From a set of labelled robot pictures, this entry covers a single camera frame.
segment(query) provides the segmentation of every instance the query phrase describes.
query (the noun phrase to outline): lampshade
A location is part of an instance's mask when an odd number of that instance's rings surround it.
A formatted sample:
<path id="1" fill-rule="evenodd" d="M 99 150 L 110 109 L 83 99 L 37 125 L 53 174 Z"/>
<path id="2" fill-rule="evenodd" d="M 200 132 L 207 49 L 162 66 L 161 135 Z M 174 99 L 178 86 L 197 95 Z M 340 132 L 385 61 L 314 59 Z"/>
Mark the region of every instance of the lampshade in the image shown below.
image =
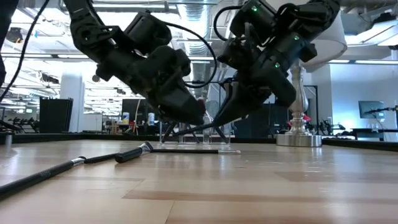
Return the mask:
<path id="1" fill-rule="evenodd" d="M 305 4 L 307 0 L 268 0 L 272 7 L 278 10 L 281 5 L 286 3 L 294 3 L 296 5 Z M 341 21 L 341 12 L 337 15 L 334 23 L 319 35 L 313 42 L 317 49 L 318 56 L 303 64 L 304 67 L 311 67 L 314 65 L 322 65 L 330 60 L 336 59 L 343 55 L 347 50 L 347 43 L 345 41 L 343 23 Z"/>

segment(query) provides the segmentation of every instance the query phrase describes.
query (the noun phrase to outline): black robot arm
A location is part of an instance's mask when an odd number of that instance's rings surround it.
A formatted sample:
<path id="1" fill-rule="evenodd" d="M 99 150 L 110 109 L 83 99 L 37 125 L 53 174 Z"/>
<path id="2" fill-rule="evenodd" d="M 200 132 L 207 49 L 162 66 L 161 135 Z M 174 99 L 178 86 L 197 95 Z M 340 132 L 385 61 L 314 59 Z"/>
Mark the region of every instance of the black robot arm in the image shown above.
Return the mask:
<path id="1" fill-rule="evenodd" d="M 307 62 L 317 56 L 311 41 L 332 25 L 339 10 L 337 0 L 288 3 L 277 11 L 263 0 L 241 6 L 230 27 L 236 37 L 224 43 L 218 57 L 237 72 L 221 84 L 226 98 L 214 118 L 215 126 L 247 116 L 272 93 L 278 104 L 289 107 L 296 92 L 287 70 L 298 59 Z"/>
<path id="2" fill-rule="evenodd" d="M 70 13 L 73 42 L 97 64 L 96 74 L 112 76 L 139 93 L 163 120 L 203 124 L 205 108 L 184 86 L 190 60 L 167 46 L 172 39 L 166 23 L 139 12 L 126 30 L 106 26 L 90 0 L 64 0 Z"/>

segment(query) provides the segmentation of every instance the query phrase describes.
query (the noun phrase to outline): white lamp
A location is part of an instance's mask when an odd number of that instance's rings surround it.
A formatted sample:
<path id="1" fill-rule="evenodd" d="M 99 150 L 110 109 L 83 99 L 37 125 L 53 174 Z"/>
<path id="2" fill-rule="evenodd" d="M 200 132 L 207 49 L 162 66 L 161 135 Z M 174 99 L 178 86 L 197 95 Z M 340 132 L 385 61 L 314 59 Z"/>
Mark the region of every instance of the white lamp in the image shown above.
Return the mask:
<path id="1" fill-rule="evenodd" d="M 294 0 L 271 0 L 268 1 L 273 7 L 278 9 L 285 3 L 305 4 L 307 1 Z M 296 100 L 290 106 L 293 119 L 290 121 L 292 127 L 289 132 L 277 135 L 277 145 L 293 147 L 320 147 L 322 146 L 322 137 L 310 134 L 305 129 L 303 119 L 304 112 L 308 109 L 308 100 L 305 96 L 303 85 L 304 68 L 319 68 L 330 60 L 340 57 L 347 50 L 347 43 L 344 37 L 344 28 L 341 21 L 341 15 L 338 14 L 334 23 L 319 35 L 312 43 L 315 44 L 318 55 L 307 63 L 297 61 L 292 65 L 292 84 L 296 88 Z"/>

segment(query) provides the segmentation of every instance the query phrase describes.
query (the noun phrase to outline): wooden table surface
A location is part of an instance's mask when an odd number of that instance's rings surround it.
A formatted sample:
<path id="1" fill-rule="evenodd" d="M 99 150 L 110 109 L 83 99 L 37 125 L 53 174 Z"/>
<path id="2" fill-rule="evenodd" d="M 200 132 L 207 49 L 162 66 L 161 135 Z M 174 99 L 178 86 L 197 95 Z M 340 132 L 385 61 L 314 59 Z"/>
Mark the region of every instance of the wooden table surface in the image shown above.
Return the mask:
<path id="1" fill-rule="evenodd" d="M 138 144 L 61 141 L 1 147 L 0 184 L 78 156 Z M 74 167 L 0 202 L 0 222 L 398 224 L 397 153 L 272 144 L 212 147 L 242 154 L 147 154 L 125 164 Z"/>

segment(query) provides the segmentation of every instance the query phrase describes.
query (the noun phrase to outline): silver lamp base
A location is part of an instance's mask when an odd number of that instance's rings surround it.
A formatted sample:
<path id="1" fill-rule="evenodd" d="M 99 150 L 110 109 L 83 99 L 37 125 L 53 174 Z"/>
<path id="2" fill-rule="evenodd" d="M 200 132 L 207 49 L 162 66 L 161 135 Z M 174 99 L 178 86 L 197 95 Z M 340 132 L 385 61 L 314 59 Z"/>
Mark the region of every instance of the silver lamp base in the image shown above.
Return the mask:
<path id="1" fill-rule="evenodd" d="M 278 134 L 277 146 L 322 147 L 322 137 L 316 135 Z"/>

